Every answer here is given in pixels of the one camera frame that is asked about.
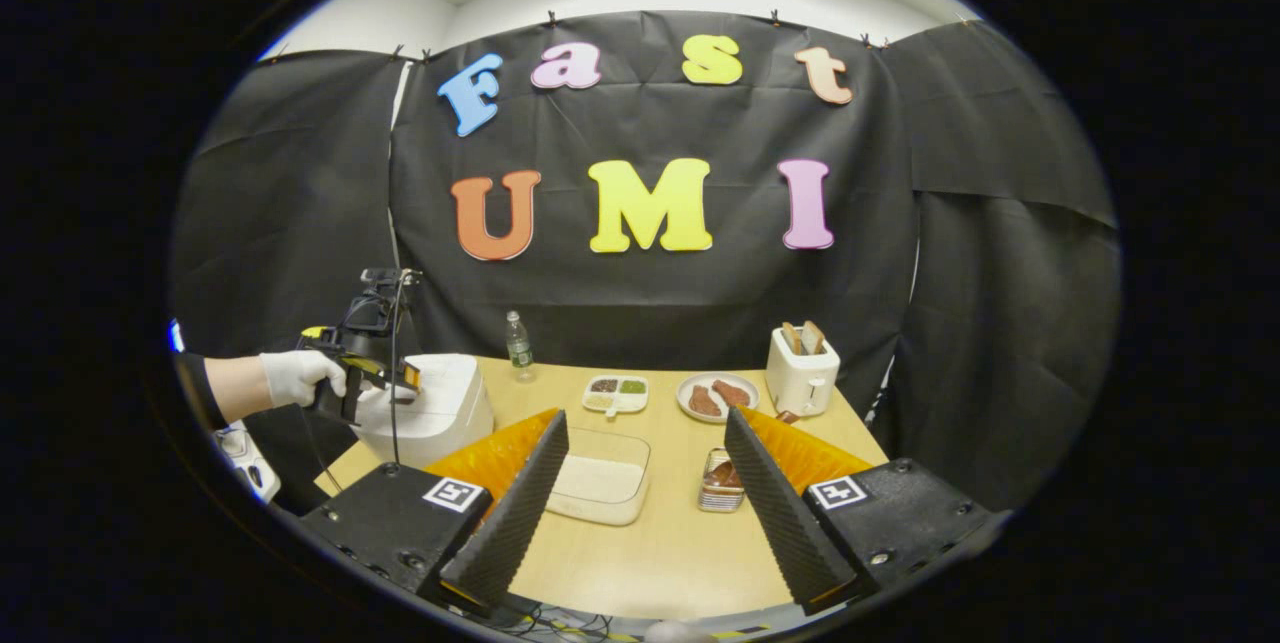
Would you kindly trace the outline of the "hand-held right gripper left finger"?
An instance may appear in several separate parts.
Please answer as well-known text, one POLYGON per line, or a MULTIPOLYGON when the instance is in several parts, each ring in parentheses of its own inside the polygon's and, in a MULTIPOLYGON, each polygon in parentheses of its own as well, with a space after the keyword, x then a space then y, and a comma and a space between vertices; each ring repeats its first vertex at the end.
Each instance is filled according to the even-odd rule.
POLYGON ((545 410, 424 470, 384 462, 302 517, 361 569, 435 605, 503 602, 570 448, 545 410))

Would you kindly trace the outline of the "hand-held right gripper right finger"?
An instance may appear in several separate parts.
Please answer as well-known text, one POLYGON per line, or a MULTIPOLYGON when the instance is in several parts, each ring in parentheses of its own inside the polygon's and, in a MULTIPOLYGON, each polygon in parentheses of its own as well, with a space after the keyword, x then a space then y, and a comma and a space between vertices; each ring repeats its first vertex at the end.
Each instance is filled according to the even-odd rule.
POLYGON ((733 407, 724 443, 796 605, 881 602, 983 552, 1001 516, 922 464, 881 465, 733 407))

